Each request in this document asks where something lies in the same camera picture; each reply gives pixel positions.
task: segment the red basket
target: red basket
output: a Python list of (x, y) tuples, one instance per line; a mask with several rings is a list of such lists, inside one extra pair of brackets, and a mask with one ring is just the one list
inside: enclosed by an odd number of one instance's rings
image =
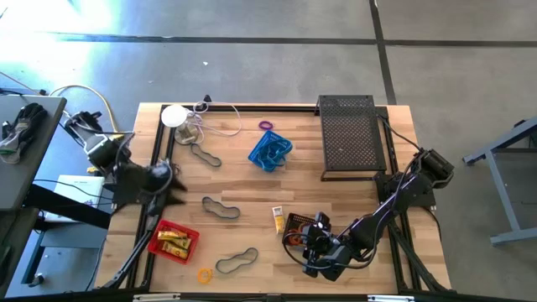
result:
[[(188, 256), (186, 257), (186, 259), (176, 257), (162, 250), (162, 245), (164, 244), (164, 242), (158, 239), (159, 231), (181, 231), (181, 232), (186, 233), (186, 236), (188, 236), (188, 238), (192, 240), (188, 249)], [(196, 232), (194, 230), (191, 230), (188, 227), (180, 226), (171, 221), (166, 221), (163, 219), (159, 221), (159, 224), (157, 225), (157, 229), (155, 230), (153, 236), (151, 237), (151, 241), (149, 242), (149, 245), (148, 245), (148, 251), (155, 255), (159, 255), (164, 258), (174, 260), (177, 263), (187, 264), (190, 258), (192, 258), (192, 254), (194, 253), (194, 250), (196, 249), (196, 245), (198, 243), (199, 238), (200, 238), (199, 232)]]

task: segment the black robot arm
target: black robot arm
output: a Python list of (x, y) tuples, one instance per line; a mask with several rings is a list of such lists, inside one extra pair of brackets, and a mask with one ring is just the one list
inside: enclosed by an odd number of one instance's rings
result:
[[(128, 143), (134, 133), (104, 132), (97, 119), (100, 112), (78, 112), (64, 124), (66, 132), (84, 148), (91, 164), (113, 182), (105, 186), (114, 191), (112, 202), (117, 206), (129, 203), (154, 204), (155, 196), (167, 188), (186, 190), (175, 177), (169, 160), (150, 166), (140, 166), (130, 160)], [(170, 204), (181, 204), (169, 196)]]
[[(420, 151), (404, 173), (394, 176), (395, 192), (373, 213), (357, 218), (339, 235), (331, 233), (330, 218), (322, 212), (315, 223), (305, 226), (300, 235), (305, 244), (304, 273), (336, 281), (345, 268), (367, 267), (377, 251), (383, 230), (395, 217), (408, 210), (412, 202), (433, 189), (445, 187), (453, 177), (453, 166), (434, 149)], [(349, 265), (354, 259), (361, 265)]]

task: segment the concrete floor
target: concrete floor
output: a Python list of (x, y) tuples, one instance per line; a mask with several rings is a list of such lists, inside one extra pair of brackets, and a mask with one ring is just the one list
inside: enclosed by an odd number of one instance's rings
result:
[[(377, 104), (387, 103), (374, 45), (58, 42), (32, 34), (374, 39), (367, 0), (21, 2), (0, 19), (7, 42), (0, 49), (2, 71), (48, 91), (70, 83), (92, 86), (110, 100), (121, 129), (132, 127), (139, 102), (192, 102), (205, 94), (224, 102), (310, 103), (320, 94), (371, 94)], [(532, 0), (378, 0), (378, 9), (385, 39), (537, 39)], [(14, 28), (25, 32), (13, 34)], [(456, 166), (454, 180), (436, 193), (453, 288), (535, 299), (537, 240), (491, 246), (491, 235), (508, 231), (507, 218), (487, 165), (461, 162), (517, 121), (537, 115), (535, 48), (389, 46), (387, 53), (397, 103), (411, 106), (420, 144)], [(13, 85), (0, 78), (0, 86)], [(90, 92), (73, 89), (65, 97), (70, 112), (104, 111)], [(39, 177), (84, 174), (81, 152), (69, 163), (61, 156), (75, 148), (57, 132)], [(45, 253), (51, 256), (39, 271), (49, 276), (47, 283), (28, 289), (16, 278), (9, 295), (86, 287), (92, 268), (78, 259), (95, 259), (96, 249)]]

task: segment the black cable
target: black cable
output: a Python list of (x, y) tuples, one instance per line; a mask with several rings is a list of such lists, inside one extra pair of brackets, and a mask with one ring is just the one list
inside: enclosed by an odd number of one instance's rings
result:
[(392, 203), (391, 208), (393, 209), (395, 207), (395, 204), (397, 202), (397, 197), (399, 197), (399, 190), (401, 190), (401, 186), (403, 185), (404, 177), (406, 176), (406, 173), (409, 171), (410, 167), (414, 163), (414, 161), (418, 158), (418, 156), (414, 156), (412, 160), (410, 160), (409, 164), (407, 164), (406, 168), (404, 168), (404, 172), (401, 175), (401, 178), (399, 179), (399, 182), (397, 184), (397, 188), (395, 189), (394, 193), (394, 202)]
[[(288, 237), (291, 237), (291, 236), (300, 236), (300, 237), (308, 237), (308, 239), (310, 240), (313, 240), (313, 237), (311, 237), (310, 235), (306, 235), (306, 234), (297, 234), (297, 233), (289, 233), (287, 235), (284, 236), (284, 239), (283, 241), (285, 241), (285, 239), (287, 239)], [(327, 265), (327, 266), (324, 266), (324, 267), (316, 267), (316, 266), (313, 266), (313, 265), (309, 265), (308, 263), (303, 263), (301, 262), (299, 259), (297, 259), (295, 256), (293, 256), (291, 254), (291, 252), (289, 251), (289, 249), (287, 249), (287, 245), (284, 243), (284, 250), (285, 252), (289, 255), (289, 257), (291, 257), (291, 259), (293, 259), (296, 263), (304, 266), (304, 267), (307, 267), (307, 268), (310, 268), (310, 269), (316, 269), (316, 270), (324, 270), (324, 269), (328, 269), (328, 268), (331, 268), (332, 265)]]
[(89, 128), (89, 127), (86, 127), (82, 124), (80, 124), (79, 122), (75, 122), (75, 125), (86, 130), (86, 131), (89, 131), (91, 133), (97, 133), (97, 134), (131, 134), (133, 132), (114, 132), (114, 131), (101, 131), (101, 130), (96, 130), (96, 129), (93, 129), (93, 128)]
[(106, 240), (107, 240), (106, 237), (102, 239), (101, 247), (99, 247), (99, 253), (97, 254), (97, 261), (95, 263), (95, 267), (93, 268), (93, 273), (91, 273), (90, 282), (88, 282), (86, 286), (86, 291), (90, 288), (91, 283), (93, 283), (93, 279), (95, 278), (95, 273), (97, 272), (97, 269), (99, 268), (99, 263), (101, 263), (102, 250), (104, 249), (104, 242)]
[[(43, 210), (39, 210), (39, 214), (41, 214), (40, 217), (43, 218), (43, 220), (44, 220), (44, 211), (43, 211)], [(41, 235), (41, 233), (43, 232), (43, 231), (39, 231), (39, 232), (37, 232), (36, 229), (32, 229), (32, 231), (34, 231), (34, 232), (35, 232), (36, 234), (38, 234), (38, 235)]]
[(397, 133), (397, 131), (395, 131), (393, 128), (391, 128), (389, 126), (389, 123), (388, 121), (386, 121), (386, 119), (380, 115), (377, 114), (377, 117), (380, 118), (380, 120), (383, 122), (384, 125), (386, 125), (386, 127), (388, 127), (389, 131), (393, 132), (395, 135), (397, 135), (398, 137), (404, 139), (405, 141), (407, 141), (407, 143), (410, 143), (411, 145), (413, 145), (415, 148), (417, 148), (418, 150), (421, 150), (420, 146), (418, 146), (417, 143), (414, 143), (413, 141), (409, 140), (408, 138), (404, 137), (403, 135)]
[(119, 154), (121, 154), (121, 151), (123, 150), (123, 148), (125, 148), (125, 146), (127, 146), (128, 142), (130, 142), (131, 139), (133, 139), (133, 138), (134, 138), (134, 133), (131, 133), (131, 135), (128, 138), (125, 138), (119, 144), (119, 148), (117, 148), (117, 152), (116, 152), (116, 160), (115, 160), (115, 166), (116, 167), (119, 167)]
[(23, 96), (23, 95), (24, 95), (23, 93), (20, 93), (20, 92), (9, 91), (9, 90), (5, 90), (5, 89), (0, 88), (0, 93), (4, 93), (4, 92), (7, 92), (7, 93), (13, 93), (13, 94), (16, 94), (16, 95), (19, 95), (19, 96)]
[(366, 268), (369, 266), (369, 264), (371, 264), (371, 262), (373, 261), (373, 259), (375, 258), (375, 254), (377, 253), (377, 239), (378, 239), (378, 231), (379, 231), (379, 228), (380, 228), (380, 225), (382, 224), (384, 218), (386, 217), (386, 215), (389, 213), (389, 211), (387, 211), (386, 213), (384, 213), (384, 215), (380, 218), (380, 220), (378, 221), (377, 223), (377, 227), (375, 227), (375, 233), (373, 235), (373, 244), (374, 244), (374, 247), (373, 247), (373, 250), (371, 251), (371, 255), (369, 255), (369, 259), (362, 265), (358, 265), (358, 266), (355, 266), (355, 265), (348, 265), (348, 264), (343, 264), (343, 263), (334, 263), (335, 266), (340, 266), (340, 267), (344, 267), (344, 268), (350, 268), (350, 269), (363, 269), (363, 268)]
[(58, 180), (34, 180), (34, 181), (44, 181), (44, 182), (52, 182), (52, 183), (56, 183), (56, 184), (60, 184), (60, 185), (68, 185), (69, 187), (73, 187), (73, 188), (79, 190), (80, 192), (82, 192), (82, 193), (84, 193), (86, 195), (93, 196), (93, 197), (98, 197), (98, 198), (102, 198), (102, 199), (106, 199), (106, 200), (112, 200), (112, 198), (104, 197), (102, 195), (90, 194), (90, 193), (84, 191), (83, 189), (77, 187), (76, 185), (66, 184), (66, 183), (63, 183), (63, 182), (58, 181)]
[(427, 211), (427, 213), (429, 213), (429, 215), (435, 220), (436, 227), (438, 228), (438, 236), (440, 237), (440, 242), (442, 242), (442, 230), (440, 229), (440, 223), (438, 222), (438, 218), (436, 218), (435, 213), (433, 213), (433, 211), (431, 211), (429, 207), (422, 206), (422, 208)]

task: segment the gray metal frame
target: gray metal frame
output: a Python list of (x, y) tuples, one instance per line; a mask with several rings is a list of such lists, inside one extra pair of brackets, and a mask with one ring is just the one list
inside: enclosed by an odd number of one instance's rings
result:
[(487, 159), (490, 172), (493, 175), (494, 184), (502, 200), (503, 208), (505, 214), (509, 220), (509, 225), (511, 226), (511, 232), (505, 232), (496, 236), (491, 236), (490, 241), (493, 246), (496, 246), (501, 243), (506, 242), (515, 242), (520, 240), (526, 240), (531, 238), (537, 238), (537, 227), (532, 227), (528, 229), (521, 229), (519, 221), (517, 220), (516, 215), (514, 214), (513, 206), (511, 205), (511, 200), (507, 190), (505, 189), (505, 182), (502, 179), (502, 175), (498, 170), (496, 165), (495, 153), (499, 152), (503, 148), (507, 148), (513, 143), (518, 142), (522, 138), (528, 137), (531, 133), (537, 131), (537, 117), (533, 117), (528, 121), (520, 123), (518, 126), (513, 128), (511, 131), (505, 133), (496, 141), (490, 145), (479, 149), (474, 154), (465, 156), (462, 161), (466, 165), (473, 165), (476, 161), (480, 159)]

